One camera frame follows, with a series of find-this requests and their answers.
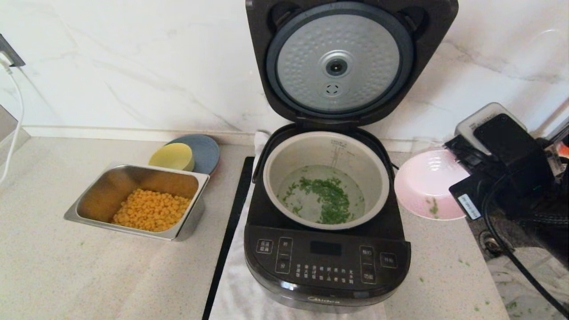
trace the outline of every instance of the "blue plate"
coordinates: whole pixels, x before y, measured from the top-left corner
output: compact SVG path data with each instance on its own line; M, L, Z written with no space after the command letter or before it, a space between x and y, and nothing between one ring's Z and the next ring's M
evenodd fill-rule
M219 163L219 146L214 139L203 134L188 134L187 136L168 142L184 143L192 148L193 158L196 162L192 172L211 174Z

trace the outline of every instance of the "pink bowl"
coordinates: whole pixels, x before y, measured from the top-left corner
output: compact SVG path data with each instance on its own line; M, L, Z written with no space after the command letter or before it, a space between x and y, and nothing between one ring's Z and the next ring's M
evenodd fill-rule
M431 149L401 166L395 176L395 194L414 215L433 220L461 219L464 212L448 188L468 176L450 151Z

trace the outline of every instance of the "control panel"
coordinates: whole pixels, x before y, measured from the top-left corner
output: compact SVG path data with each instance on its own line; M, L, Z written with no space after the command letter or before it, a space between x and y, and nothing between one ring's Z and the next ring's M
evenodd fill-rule
M267 272L295 284L373 289L409 267L409 243L250 225L249 244Z

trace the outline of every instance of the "rice cooker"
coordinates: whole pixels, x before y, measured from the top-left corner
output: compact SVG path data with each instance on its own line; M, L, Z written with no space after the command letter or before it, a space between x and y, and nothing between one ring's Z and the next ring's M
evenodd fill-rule
M253 175L247 266L287 306L350 313L381 302L405 279L411 244L387 152L359 127L405 97L454 20L457 0L247 0L246 11L267 100L293 122L270 137ZM282 201L283 181L310 166L357 184L358 216L308 219Z

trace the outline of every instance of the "countertop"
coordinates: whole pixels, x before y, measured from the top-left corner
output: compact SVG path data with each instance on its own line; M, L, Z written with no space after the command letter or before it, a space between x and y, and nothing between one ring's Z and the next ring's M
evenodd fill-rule
M241 167L221 146L195 233L166 242L63 220L110 162L144 164L161 142L32 138L0 186L0 319L201 319ZM401 164L406 154L393 154ZM508 319L465 220L402 211L409 275L389 319Z

